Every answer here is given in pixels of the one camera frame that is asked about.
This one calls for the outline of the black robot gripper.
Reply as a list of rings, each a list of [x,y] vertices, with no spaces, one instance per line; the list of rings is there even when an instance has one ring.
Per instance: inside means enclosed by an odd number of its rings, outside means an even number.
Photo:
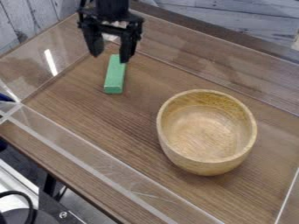
[[[80,0],[79,28],[90,54],[98,57],[104,51],[103,32],[120,36],[120,62],[127,63],[136,52],[142,39],[144,19],[132,14],[128,0]]]

